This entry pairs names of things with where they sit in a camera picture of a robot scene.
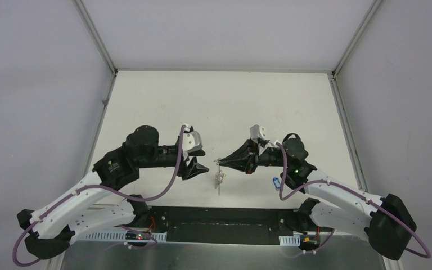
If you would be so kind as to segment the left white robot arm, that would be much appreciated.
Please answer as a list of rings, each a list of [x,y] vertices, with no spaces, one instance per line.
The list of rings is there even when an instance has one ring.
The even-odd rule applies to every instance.
[[[23,232],[17,243],[25,244],[40,261],[65,252],[86,233],[128,224],[143,227],[149,220],[147,203],[164,196],[169,187],[150,197],[128,195],[122,188],[138,180],[141,169],[172,167],[170,184],[207,173],[209,169],[197,160],[204,155],[193,126],[182,125],[173,145],[161,145],[155,127],[137,127],[56,200],[38,210],[21,210],[17,219]]]

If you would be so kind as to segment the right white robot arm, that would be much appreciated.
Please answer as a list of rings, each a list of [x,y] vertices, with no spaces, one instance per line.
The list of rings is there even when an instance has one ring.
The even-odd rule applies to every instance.
[[[245,174],[258,167],[281,167],[279,199],[297,192],[308,198],[296,210],[297,224],[306,231],[315,226],[349,233],[367,241],[380,255],[400,260],[417,229],[403,201],[349,187],[306,161],[309,153],[296,133],[282,142],[251,136],[218,164]]]

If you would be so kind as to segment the metal crescent keyring plate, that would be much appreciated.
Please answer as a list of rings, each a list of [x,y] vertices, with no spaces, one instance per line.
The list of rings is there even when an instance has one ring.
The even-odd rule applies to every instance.
[[[218,193],[218,196],[221,195],[221,184],[223,183],[223,181],[224,181],[224,179],[226,177],[226,174],[223,172],[222,167],[220,165],[220,161],[221,161],[220,157],[218,157],[216,160],[214,160],[214,162],[216,164],[216,167],[217,167],[216,173],[215,173],[215,184],[214,184],[214,187],[215,187],[215,189],[216,189],[216,191]]]

